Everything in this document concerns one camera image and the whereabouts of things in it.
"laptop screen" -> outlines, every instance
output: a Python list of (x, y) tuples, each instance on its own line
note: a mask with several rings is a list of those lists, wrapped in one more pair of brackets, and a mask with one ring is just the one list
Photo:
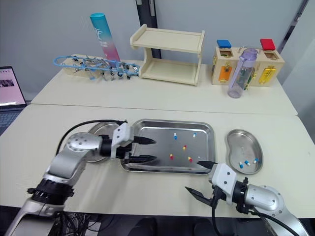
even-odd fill
[(12, 67), (0, 67), (0, 107), (24, 104)]

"laptop keyboard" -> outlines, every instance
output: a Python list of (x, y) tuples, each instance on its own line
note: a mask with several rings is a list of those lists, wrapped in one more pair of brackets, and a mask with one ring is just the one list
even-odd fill
[(20, 112), (0, 114), (0, 127), (8, 127)]

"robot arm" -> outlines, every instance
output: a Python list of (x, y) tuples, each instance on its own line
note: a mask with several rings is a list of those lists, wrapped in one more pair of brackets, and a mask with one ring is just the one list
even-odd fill
[[(90, 133), (71, 135), (64, 149), (51, 162), (40, 184), (36, 188), (28, 189), (32, 196), (25, 201), (5, 236), (18, 235), (16, 232), (25, 230), (27, 217), (33, 217), (35, 225), (40, 222), (36, 221), (37, 217), (52, 219), (48, 224), (51, 228), (54, 218), (63, 211), (67, 198), (73, 196), (73, 186), (84, 171), (89, 157), (99, 154), (110, 156), (111, 159), (126, 158), (128, 162), (144, 162), (156, 158), (149, 155), (131, 156), (132, 143), (154, 144), (155, 141), (134, 137), (132, 127), (127, 123), (123, 123), (114, 131), (112, 140), (107, 135), (96, 136)], [(36, 234), (35, 231), (33, 235), (44, 234), (42, 232)]]
[(202, 193), (186, 189), (199, 201), (216, 208), (219, 199), (227, 204), (236, 203), (236, 209), (240, 213), (258, 215), (265, 220), (268, 229), (278, 236), (292, 235), (283, 226), (271, 219), (287, 225), (299, 236), (309, 236), (301, 222), (292, 215), (284, 204), (282, 195), (270, 186), (255, 186), (248, 184), (248, 179), (237, 181), (236, 173), (225, 163), (217, 164), (208, 161), (199, 161), (198, 164), (211, 169), (209, 182), (213, 185), (213, 197), (207, 199)]

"wooden shelf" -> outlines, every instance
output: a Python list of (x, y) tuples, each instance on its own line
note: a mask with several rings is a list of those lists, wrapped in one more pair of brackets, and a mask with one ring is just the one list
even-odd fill
[[(144, 64), (140, 68), (139, 77), (197, 85), (204, 34), (204, 31), (195, 33), (141, 26), (130, 38), (133, 49), (145, 49)], [(199, 58), (198, 64), (154, 59), (151, 48), (195, 53)]]
[(195, 85), (198, 64), (180, 61), (152, 59), (142, 77)]
[(198, 46), (201, 36), (202, 33), (146, 28), (133, 45), (144, 48), (200, 53)]

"cylindrical container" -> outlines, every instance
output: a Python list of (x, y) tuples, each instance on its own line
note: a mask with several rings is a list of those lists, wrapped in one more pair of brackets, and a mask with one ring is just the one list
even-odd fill
[(108, 60), (120, 61), (105, 14), (93, 13), (90, 16), (90, 19), (96, 31), (99, 43), (103, 48), (105, 57)]
[(248, 79), (252, 74), (257, 54), (258, 52), (254, 48), (247, 48), (243, 51), (240, 60), (237, 63), (232, 80), (228, 85), (227, 94), (230, 97), (239, 98), (242, 96), (245, 86), (248, 83)]

